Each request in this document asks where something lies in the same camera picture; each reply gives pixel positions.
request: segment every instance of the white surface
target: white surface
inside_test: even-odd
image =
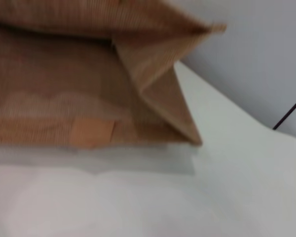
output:
[[[202,148],[0,147],[0,237],[296,237],[296,139],[176,69]]]
[[[273,127],[296,102],[296,0],[169,0],[228,24],[185,59],[200,76]],[[296,136],[296,116],[285,132]]]

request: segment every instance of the white table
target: white table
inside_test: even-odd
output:
[[[0,237],[296,237],[296,139],[176,70],[202,148],[0,147]]]

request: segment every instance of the white wall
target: white wall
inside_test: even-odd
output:
[[[228,24],[184,62],[263,124],[296,102],[296,0],[171,0]],[[296,116],[281,128],[296,136]]]

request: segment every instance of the brown paper bag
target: brown paper bag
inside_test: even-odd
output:
[[[173,64],[223,28],[160,0],[0,0],[0,144],[200,145]]]

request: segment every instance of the black cable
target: black cable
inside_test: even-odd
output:
[[[291,115],[292,112],[296,109],[296,104],[285,114],[285,116],[275,125],[273,130],[278,129],[278,127]]]

